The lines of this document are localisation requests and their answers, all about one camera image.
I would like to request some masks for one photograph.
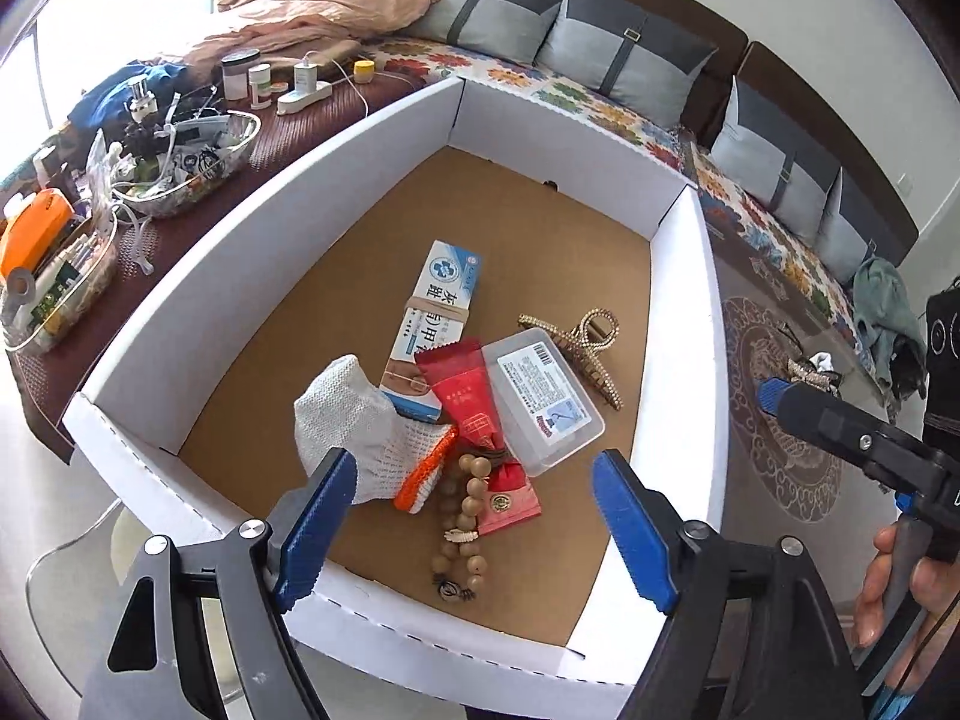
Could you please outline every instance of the floral fabric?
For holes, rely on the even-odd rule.
[[[541,104],[559,108],[590,127],[599,127],[641,151],[683,172],[685,158],[680,137],[640,114],[598,95],[546,68],[528,68],[491,56],[443,43],[388,36],[365,45],[378,70],[405,73],[436,82],[448,76],[505,88]],[[791,235],[766,209],[719,172],[706,153],[693,146],[696,175],[688,177],[700,186],[700,202],[709,223],[733,229],[760,252],[805,295],[853,348],[861,365],[875,372],[870,352],[853,330],[853,308],[837,281],[816,254]]]
[[[448,76],[506,88],[552,108],[559,108],[591,127],[613,133],[641,151],[682,169],[680,139],[627,108],[546,68],[528,68],[470,50],[407,37],[367,42],[366,54],[386,73],[405,73],[436,82]]]
[[[788,232],[773,214],[717,170],[707,153],[697,146],[693,148],[693,165],[707,223],[733,230],[760,252],[832,324],[856,352],[865,370],[874,376],[870,351],[853,330],[856,324],[851,300],[820,258]]]

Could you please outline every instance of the pink blanket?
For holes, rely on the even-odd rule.
[[[431,0],[254,0],[203,19],[199,33],[160,60],[188,65],[199,82],[239,47],[271,52],[317,38],[364,39],[413,23]]]

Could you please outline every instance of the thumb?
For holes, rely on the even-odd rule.
[[[910,592],[931,614],[943,614],[959,590],[960,570],[957,566],[924,557],[913,569]]]

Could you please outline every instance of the silver screw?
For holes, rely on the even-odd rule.
[[[240,538],[257,538],[267,530],[267,526],[262,519],[248,519],[240,526]]]
[[[143,551],[148,555],[160,555],[167,548],[166,536],[150,536],[143,545]]]
[[[798,557],[803,555],[803,541],[800,541],[798,538],[793,538],[793,536],[786,536],[786,538],[781,539],[781,549],[784,550],[787,555]]]
[[[710,526],[706,522],[700,522],[699,519],[691,519],[683,524],[683,532],[690,538],[696,538],[697,541],[703,541],[709,538]]]

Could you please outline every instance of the wooden bead bracelet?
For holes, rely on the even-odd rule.
[[[480,538],[477,533],[477,517],[483,512],[484,495],[487,494],[487,478],[491,462],[484,457],[462,455],[456,463],[449,463],[445,475],[437,485],[440,512],[443,514],[443,546],[430,560],[433,581],[440,598],[450,603],[472,601],[483,590],[487,560],[480,554]],[[467,480],[467,497],[459,503],[464,476]],[[449,577],[453,562],[458,557],[467,560],[467,586],[460,586]]]

